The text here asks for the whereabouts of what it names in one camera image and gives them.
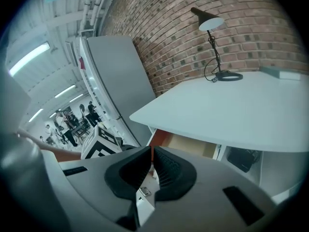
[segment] ceiling light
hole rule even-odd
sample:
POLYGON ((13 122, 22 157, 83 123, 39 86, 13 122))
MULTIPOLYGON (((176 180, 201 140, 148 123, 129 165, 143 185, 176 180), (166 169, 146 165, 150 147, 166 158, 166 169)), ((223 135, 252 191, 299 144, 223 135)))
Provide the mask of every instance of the ceiling light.
POLYGON ((27 63, 33 60, 35 57, 49 49, 49 44, 46 42, 39 47, 35 48, 33 51, 25 55, 21 60, 19 60, 11 69, 10 74, 14 76, 21 68, 23 68, 27 63))
POLYGON ((58 98, 60 95, 63 95, 65 92, 69 91, 70 89, 72 89, 72 88, 74 88, 74 87, 75 87, 75 85, 72 85, 71 87, 65 89, 65 90, 62 91, 61 93, 57 94, 57 95, 55 96, 55 98, 58 98))
POLYGON ((79 96, 75 97, 73 100, 70 100, 70 102, 75 101, 76 99, 80 98, 81 96, 83 96, 83 94, 81 94, 81 95, 79 95, 79 96))
POLYGON ((39 115, 39 113, 43 110, 43 108, 41 108, 39 111, 37 111, 35 113, 35 115, 32 116, 32 118, 29 120, 29 122, 31 122, 37 115, 39 115))

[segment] desk lamp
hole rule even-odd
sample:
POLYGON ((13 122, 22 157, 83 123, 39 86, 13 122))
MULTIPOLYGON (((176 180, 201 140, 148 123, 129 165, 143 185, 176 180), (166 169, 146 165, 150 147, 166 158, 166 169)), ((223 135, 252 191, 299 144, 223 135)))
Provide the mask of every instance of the desk lamp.
POLYGON ((215 59, 217 61, 217 67, 211 73, 213 73, 216 69, 218 69, 219 71, 215 73, 215 75, 216 75, 215 78, 209 80, 205 75, 205 69, 204 69, 205 78, 208 81, 212 81, 214 83, 218 80, 219 81, 241 80, 243 78, 242 74, 230 72, 230 71, 227 71, 227 70, 224 70, 224 71, 221 70, 221 68, 220 68, 220 66, 221 66, 220 55, 219 55, 219 53, 217 52, 217 49, 216 49, 215 37, 211 36, 211 33, 209 32, 209 30, 215 29, 216 27, 223 24, 224 20, 221 17, 218 17, 216 15, 201 11, 197 8, 191 8, 191 12, 198 16, 198 29, 201 30, 201 31, 207 31, 207 33, 209 35, 208 42, 211 44, 211 46, 214 50, 214 53, 216 55, 215 58, 213 58, 212 60, 210 60, 206 64, 205 69, 206 69, 207 65, 215 59))

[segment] brick wall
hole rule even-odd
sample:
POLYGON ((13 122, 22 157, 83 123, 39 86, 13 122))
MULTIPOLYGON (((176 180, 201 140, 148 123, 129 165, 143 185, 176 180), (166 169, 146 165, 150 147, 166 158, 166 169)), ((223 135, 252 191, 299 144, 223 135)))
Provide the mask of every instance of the brick wall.
MULTIPOLYGON (((300 40, 274 0, 114 0, 102 35, 133 39, 156 96, 183 80, 202 77, 214 57, 192 7, 225 19, 212 33, 222 69, 256 71, 275 65, 308 70, 300 40)), ((212 63, 206 75, 214 69, 212 63)))

